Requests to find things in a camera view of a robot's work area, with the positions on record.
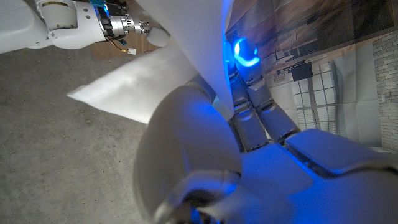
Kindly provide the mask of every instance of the wire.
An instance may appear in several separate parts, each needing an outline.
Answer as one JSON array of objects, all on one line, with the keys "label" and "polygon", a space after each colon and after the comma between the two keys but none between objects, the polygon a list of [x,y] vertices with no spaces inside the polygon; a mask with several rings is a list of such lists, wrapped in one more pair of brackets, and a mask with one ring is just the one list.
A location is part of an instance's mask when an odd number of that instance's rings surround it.
[{"label": "wire", "polygon": [[110,38],[110,37],[105,37],[106,38],[106,40],[108,40],[108,41],[110,41],[115,47],[117,47],[119,50],[121,50],[121,51],[123,51],[123,52],[129,52],[129,50],[124,50],[124,49],[121,49],[120,47],[118,47],[114,42],[113,42],[113,40],[112,40],[112,38]]}]

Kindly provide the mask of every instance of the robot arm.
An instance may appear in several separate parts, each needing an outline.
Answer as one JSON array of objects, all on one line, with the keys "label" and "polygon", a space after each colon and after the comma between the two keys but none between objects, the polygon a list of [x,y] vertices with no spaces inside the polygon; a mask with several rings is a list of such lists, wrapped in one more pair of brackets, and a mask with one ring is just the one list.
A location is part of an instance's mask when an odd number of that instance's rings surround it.
[{"label": "robot arm", "polygon": [[156,21],[142,16],[145,13],[138,5],[131,14],[129,6],[119,0],[90,3],[36,0],[35,3],[45,23],[23,0],[0,2],[0,40],[7,43],[0,47],[0,53],[49,45],[80,49],[95,42],[120,39],[129,32],[145,35],[159,47],[169,40],[168,33]]}]

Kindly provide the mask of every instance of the white fabric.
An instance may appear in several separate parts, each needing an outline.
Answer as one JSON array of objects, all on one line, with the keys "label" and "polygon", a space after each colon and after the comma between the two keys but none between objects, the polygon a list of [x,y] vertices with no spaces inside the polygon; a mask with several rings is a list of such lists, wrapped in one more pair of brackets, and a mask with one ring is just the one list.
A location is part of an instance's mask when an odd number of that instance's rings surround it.
[{"label": "white fabric", "polygon": [[163,98],[196,74],[174,44],[139,57],[68,96],[100,110],[148,123]]},{"label": "white fabric", "polygon": [[233,104],[223,63],[226,17],[233,0],[138,0],[177,45],[155,50],[68,96],[95,108],[148,123],[172,90],[200,73],[217,94],[214,107],[228,120]]}]

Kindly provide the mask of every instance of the cable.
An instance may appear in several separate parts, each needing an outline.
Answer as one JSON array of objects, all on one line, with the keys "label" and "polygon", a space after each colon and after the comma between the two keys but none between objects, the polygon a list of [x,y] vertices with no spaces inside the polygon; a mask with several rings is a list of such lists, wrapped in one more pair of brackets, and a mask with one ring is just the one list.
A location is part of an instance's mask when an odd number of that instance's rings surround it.
[{"label": "cable", "polygon": [[127,54],[132,54],[132,55],[137,54],[137,49],[134,49],[134,48],[130,48],[130,47],[129,47],[127,50],[124,50],[124,49],[121,49],[120,47],[118,47],[118,46],[113,42],[112,38],[110,38],[110,37],[105,37],[105,39],[108,40],[108,41],[110,41],[116,48],[118,48],[118,49],[121,50],[122,52],[125,52],[125,53],[127,53]]},{"label": "cable", "polygon": [[105,37],[108,41],[110,41],[115,47],[117,47],[119,50],[121,50],[121,51],[123,51],[123,52],[129,52],[129,50],[124,50],[124,49],[121,49],[120,47],[118,47],[114,42],[113,42],[113,40],[112,40],[112,38],[110,38],[110,37]]}]

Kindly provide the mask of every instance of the window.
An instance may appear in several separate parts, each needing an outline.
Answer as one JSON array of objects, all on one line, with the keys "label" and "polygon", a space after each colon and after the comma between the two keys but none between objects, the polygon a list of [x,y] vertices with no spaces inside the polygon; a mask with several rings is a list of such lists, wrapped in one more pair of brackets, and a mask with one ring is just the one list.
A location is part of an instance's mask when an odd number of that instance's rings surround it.
[{"label": "window", "polygon": [[330,63],[315,63],[312,72],[312,78],[292,82],[300,129],[321,129],[337,134],[336,83]]}]

